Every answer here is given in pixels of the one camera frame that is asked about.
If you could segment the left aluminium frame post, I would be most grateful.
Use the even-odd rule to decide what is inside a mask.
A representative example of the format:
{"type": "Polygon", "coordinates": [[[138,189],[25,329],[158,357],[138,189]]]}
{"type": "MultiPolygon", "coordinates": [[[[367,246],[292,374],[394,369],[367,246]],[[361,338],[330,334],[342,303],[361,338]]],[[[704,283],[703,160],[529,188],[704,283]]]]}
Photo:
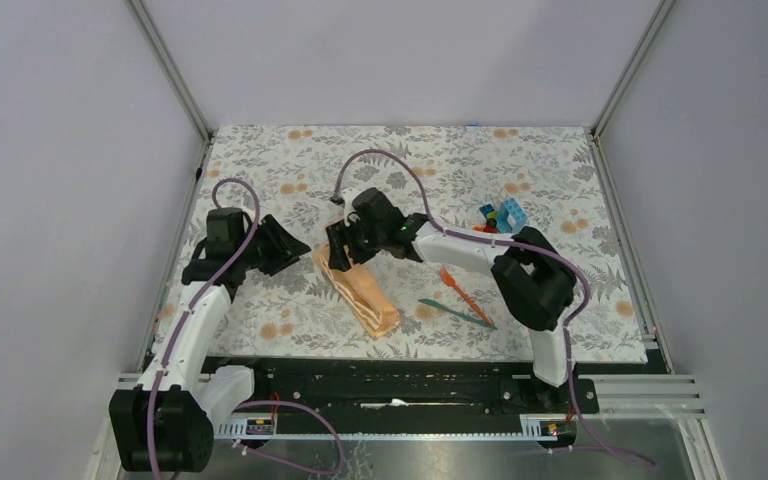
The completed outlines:
{"type": "Polygon", "coordinates": [[[181,104],[188,120],[204,143],[210,143],[214,129],[209,125],[202,109],[187,84],[175,61],[163,35],[143,0],[125,0],[125,5],[134,16],[138,28],[158,62],[161,72],[167,79],[173,94],[181,104]]]}

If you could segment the right aluminium frame post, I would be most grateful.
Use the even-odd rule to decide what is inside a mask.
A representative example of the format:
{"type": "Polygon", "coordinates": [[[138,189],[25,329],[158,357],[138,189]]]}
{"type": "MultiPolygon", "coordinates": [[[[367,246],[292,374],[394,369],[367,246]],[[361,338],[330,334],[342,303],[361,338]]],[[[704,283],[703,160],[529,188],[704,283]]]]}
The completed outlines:
{"type": "Polygon", "coordinates": [[[646,59],[647,54],[653,47],[660,31],[667,23],[677,3],[677,0],[660,0],[658,2],[652,17],[648,21],[640,39],[634,47],[629,60],[623,67],[617,83],[613,87],[604,107],[590,129],[590,133],[594,139],[601,137],[607,130],[623,97],[631,86],[631,83],[646,59]]]}

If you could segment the orange plastic fork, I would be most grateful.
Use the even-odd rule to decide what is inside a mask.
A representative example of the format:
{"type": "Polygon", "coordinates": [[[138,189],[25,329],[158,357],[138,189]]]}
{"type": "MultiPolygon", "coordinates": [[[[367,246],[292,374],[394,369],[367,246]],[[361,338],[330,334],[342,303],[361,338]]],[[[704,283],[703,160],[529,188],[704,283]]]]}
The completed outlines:
{"type": "Polygon", "coordinates": [[[474,313],[487,325],[494,326],[493,321],[483,312],[483,310],[475,303],[475,301],[457,284],[455,278],[446,269],[441,267],[439,269],[439,276],[443,283],[454,290],[461,299],[472,309],[474,313]]]}

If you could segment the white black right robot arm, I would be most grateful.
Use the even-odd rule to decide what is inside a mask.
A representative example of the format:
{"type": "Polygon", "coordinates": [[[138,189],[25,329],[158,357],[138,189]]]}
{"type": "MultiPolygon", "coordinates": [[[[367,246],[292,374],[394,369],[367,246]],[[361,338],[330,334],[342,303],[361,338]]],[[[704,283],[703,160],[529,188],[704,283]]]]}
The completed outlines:
{"type": "Polygon", "coordinates": [[[510,315],[525,326],[534,354],[535,402],[557,412],[573,398],[571,347],[562,313],[582,274],[532,227],[518,233],[482,233],[437,222],[429,213],[405,215],[376,188],[347,189],[330,198],[343,210],[326,228],[328,266],[347,272],[380,252],[417,263],[452,265],[492,278],[510,315]]]}

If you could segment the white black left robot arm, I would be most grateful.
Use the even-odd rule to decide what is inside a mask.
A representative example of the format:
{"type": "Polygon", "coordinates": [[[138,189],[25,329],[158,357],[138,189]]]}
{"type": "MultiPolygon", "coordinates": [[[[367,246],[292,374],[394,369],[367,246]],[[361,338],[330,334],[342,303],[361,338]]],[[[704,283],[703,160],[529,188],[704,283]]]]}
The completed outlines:
{"type": "Polygon", "coordinates": [[[201,472],[213,450],[215,428],[240,404],[256,411],[270,385],[248,367],[221,367],[200,375],[209,344],[250,271],[273,276],[297,263],[310,247],[270,214],[216,208],[206,235],[181,274],[180,319],[135,386],[118,389],[108,412],[124,470],[201,472]]]}

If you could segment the peach satin napkin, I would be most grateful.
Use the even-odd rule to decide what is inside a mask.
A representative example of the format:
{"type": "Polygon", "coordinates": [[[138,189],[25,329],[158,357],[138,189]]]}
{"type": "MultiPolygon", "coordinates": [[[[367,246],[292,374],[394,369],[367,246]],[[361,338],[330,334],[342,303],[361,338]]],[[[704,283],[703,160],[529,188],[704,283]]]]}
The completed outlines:
{"type": "Polygon", "coordinates": [[[363,265],[351,264],[346,272],[330,268],[328,245],[316,248],[312,258],[369,336],[381,338],[400,324],[401,314],[363,265]]]}

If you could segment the colourful toy brick pile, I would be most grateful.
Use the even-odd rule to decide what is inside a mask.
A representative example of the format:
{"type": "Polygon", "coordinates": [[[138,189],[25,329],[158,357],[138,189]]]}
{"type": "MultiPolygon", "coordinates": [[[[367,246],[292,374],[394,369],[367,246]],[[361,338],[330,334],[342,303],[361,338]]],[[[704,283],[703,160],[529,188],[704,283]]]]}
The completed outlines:
{"type": "Polygon", "coordinates": [[[528,215],[513,197],[504,198],[497,205],[482,205],[479,212],[484,225],[474,230],[485,233],[518,233],[528,224],[528,215]]]}

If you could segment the aluminium frame post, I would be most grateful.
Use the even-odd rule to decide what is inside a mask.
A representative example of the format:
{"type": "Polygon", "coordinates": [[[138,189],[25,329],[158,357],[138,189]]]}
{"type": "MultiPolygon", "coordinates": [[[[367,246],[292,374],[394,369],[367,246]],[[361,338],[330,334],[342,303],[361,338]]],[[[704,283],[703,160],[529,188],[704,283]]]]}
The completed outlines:
{"type": "Polygon", "coordinates": [[[125,5],[134,16],[138,28],[158,62],[161,72],[167,79],[173,94],[181,104],[188,120],[204,143],[210,143],[214,129],[209,125],[202,109],[187,84],[175,61],[163,35],[143,0],[125,0],[125,5]]]}
{"type": "Polygon", "coordinates": [[[629,60],[623,67],[617,83],[613,87],[604,107],[590,129],[590,133],[594,139],[601,137],[607,130],[623,97],[631,86],[631,83],[646,59],[647,54],[653,47],[660,31],[667,23],[677,3],[677,0],[660,0],[658,2],[652,17],[648,21],[640,39],[634,47],[629,60]]]}

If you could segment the floral patterned table mat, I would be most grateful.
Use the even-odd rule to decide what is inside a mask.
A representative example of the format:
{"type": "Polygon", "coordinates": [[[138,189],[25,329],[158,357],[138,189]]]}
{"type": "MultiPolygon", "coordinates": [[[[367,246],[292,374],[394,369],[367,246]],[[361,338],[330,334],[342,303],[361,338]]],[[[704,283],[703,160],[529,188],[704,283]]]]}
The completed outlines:
{"type": "MultiPolygon", "coordinates": [[[[592,297],[570,325],[581,363],[642,363],[644,342],[596,169],[582,128],[434,126],[224,126],[203,170],[177,258],[184,267],[215,205],[262,210],[312,247],[341,209],[336,188],[374,187],[404,213],[430,209],[443,224],[472,228],[479,208],[516,199],[552,246],[585,274],[592,297]]],[[[497,330],[420,304],[431,299],[478,315],[432,264],[379,254],[367,265],[400,324],[367,334],[310,257],[275,276],[248,274],[210,344],[214,356],[527,361],[527,330],[486,276],[453,268],[457,284],[497,330]]]]}

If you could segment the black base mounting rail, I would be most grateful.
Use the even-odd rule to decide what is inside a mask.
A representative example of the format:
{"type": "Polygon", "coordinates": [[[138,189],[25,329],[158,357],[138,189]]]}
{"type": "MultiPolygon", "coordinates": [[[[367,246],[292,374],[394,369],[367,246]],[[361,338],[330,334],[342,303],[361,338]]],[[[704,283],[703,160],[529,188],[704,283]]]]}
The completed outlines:
{"type": "Polygon", "coordinates": [[[593,381],[545,386],[529,362],[210,357],[203,373],[245,366],[254,399],[316,410],[342,436],[514,434],[522,415],[600,410],[593,381]]]}

